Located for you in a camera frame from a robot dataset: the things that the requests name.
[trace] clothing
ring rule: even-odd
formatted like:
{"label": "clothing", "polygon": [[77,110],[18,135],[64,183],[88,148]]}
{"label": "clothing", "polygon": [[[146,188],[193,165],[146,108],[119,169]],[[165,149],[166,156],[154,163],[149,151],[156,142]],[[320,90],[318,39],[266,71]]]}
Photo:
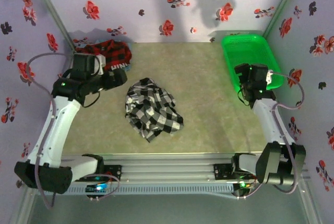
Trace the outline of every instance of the clothing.
{"label": "clothing", "polygon": [[151,142],[162,131],[173,134],[183,128],[183,118],[174,107],[174,97],[145,78],[129,88],[125,117],[138,134]]}
{"label": "clothing", "polygon": [[125,42],[108,40],[102,43],[86,45],[84,48],[76,48],[78,53],[91,53],[105,56],[104,70],[112,71],[117,68],[126,68],[130,65],[132,54]]}

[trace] gray floor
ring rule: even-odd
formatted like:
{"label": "gray floor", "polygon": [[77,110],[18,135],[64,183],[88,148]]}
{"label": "gray floor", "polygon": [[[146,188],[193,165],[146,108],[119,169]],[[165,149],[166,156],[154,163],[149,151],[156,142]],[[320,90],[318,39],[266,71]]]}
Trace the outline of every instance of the gray floor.
{"label": "gray floor", "polygon": [[46,210],[37,197],[32,224],[306,224],[299,192],[284,195],[264,185],[246,200],[209,195],[112,196],[99,203],[85,196],[58,196]]}

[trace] black and white plaid shirt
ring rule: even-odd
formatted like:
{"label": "black and white plaid shirt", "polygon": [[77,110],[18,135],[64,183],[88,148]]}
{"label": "black and white plaid shirt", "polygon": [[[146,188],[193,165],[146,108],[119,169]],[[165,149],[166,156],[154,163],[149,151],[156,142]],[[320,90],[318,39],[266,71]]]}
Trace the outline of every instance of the black and white plaid shirt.
{"label": "black and white plaid shirt", "polygon": [[162,131],[173,134],[183,128],[183,118],[174,107],[174,97],[145,78],[129,88],[125,117],[138,134],[151,142]]}

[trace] green plastic basket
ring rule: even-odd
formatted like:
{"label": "green plastic basket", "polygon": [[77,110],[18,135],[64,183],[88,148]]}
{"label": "green plastic basket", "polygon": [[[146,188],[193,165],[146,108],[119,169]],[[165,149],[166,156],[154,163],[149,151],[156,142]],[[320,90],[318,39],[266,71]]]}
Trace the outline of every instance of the green plastic basket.
{"label": "green plastic basket", "polygon": [[[240,90],[240,81],[234,71],[239,64],[265,64],[274,72],[281,72],[275,57],[265,38],[256,34],[239,34],[226,36],[222,42],[224,57],[226,59],[234,90]],[[282,86],[284,78],[273,75],[268,90]]]}

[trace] red plaid shirt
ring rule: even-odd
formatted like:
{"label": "red plaid shirt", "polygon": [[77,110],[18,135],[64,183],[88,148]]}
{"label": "red plaid shirt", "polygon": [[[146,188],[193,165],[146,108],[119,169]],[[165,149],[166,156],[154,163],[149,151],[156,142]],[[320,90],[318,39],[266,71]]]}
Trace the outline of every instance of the red plaid shirt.
{"label": "red plaid shirt", "polygon": [[106,62],[104,70],[111,70],[111,67],[117,64],[126,63],[129,65],[132,57],[131,51],[126,43],[114,40],[108,40],[94,45],[86,45],[84,48],[76,48],[76,52],[95,55],[102,54],[105,56]]}

